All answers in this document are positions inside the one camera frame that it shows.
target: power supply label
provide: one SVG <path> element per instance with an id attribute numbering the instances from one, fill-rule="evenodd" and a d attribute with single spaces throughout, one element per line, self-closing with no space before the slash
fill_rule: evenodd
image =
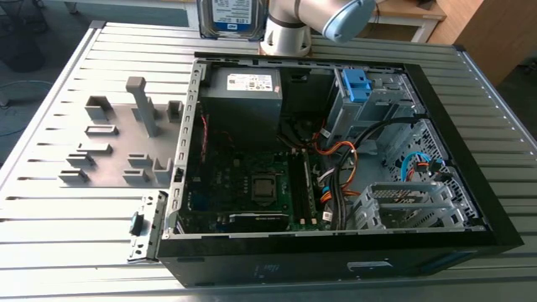
<path id="1" fill-rule="evenodd" d="M 231 74 L 228 90 L 272 91 L 272 77 L 267 74 Z"/>
<path id="2" fill-rule="evenodd" d="M 252 0 L 212 0 L 212 21 L 238 30 L 252 23 Z"/>

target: cable connector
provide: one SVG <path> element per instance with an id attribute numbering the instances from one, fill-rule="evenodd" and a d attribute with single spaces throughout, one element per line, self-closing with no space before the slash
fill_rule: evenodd
<path id="1" fill-rule="evenodd" d="M 442 169 L 442 167 L 443 167 L 443 160 L 442 159 L 432 159 L 431 161 L 430 161 L 430 172 L 431 173 L 438 173 L 439 171 L 440 171 L 440 169 Z"/>
<path id="2" fill-rule="evenodd" d="M 428 171 L 430 163 L 428 162 L 415 162 L 414 163 L 414 170 L 416 172 L 424 173 Z"/>

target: blue cable on floor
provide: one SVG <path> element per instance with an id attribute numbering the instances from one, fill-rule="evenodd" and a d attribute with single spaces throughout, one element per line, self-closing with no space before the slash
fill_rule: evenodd
<path id="1" fill-rule="evenodd" d="M 46 85 L 48 85 L 48 86 L 51 86 L 51 87 L 52 87 L 52 85 L 54 85 L 51 82 L 47 82 L 47 81 L 15 81 L 15 82 L 7 83 L 7 84 L 4 84 L 4 85 L 0 85 L 0 89 L 3 89 L 3 88 L 6 88 L 6 87 L 10 87 L 10 86 L 12 86 L 12 85 L 16 85 L 16 84 L 46 84 Z M 42 88 L 46 89 L 47 92 L 48 92 L 48 91 L 51 90 L 51 87 L 48 87 L 48 88 L 42 87 Z M 27 129 L 27 128 L 23 127 L 23 128 L 19 129 L 19 130 L 15 130 L 15 131 L 8 132 L 8 133 L 4 133 L 4 134 L 0 134 L 0 137 L 7 137 L 7 136 L 10 136 L 10 135 L 14 135 L 14 134 L 16 134 L 16 133 L 19 133 L 19 132 L 23 132 L 26 129 Z"/>
<path id="2" fill-rule="evenodd" d="M 0 134 L 0 137 L 7 137 L 8 135 L 14 135 L 14 134 L 16 134 L 16 133 L 19 133 L 19 132 L 23 132 L 26 129 L 27 129 L 27 128 L 24 127 L 23 129 L 19 129 L 19 130 L 15 130 L 15 131 L 12 131 L 12 132 Z"/>

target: ram slot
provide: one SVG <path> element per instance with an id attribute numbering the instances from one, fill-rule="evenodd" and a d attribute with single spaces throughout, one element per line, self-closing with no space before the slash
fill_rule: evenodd
<path id="1" fill-rule="evenodd" d="M 310 209 L 310 194 L 303 154 L 290 154 L 288 168 L 295 221 L 300 224 L 306 224 L 307 222 L 311 222 L 312 211 Z"/>

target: motherboard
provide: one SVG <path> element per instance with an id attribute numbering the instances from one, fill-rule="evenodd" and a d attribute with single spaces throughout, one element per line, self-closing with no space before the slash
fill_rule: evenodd
<path id="1" fill-rule="evenodd" d="M 183 227 L 210 233 L 323 229 L 312 174 L 319 161 L 306 150 L 208 152 L 190 178 Z"/>

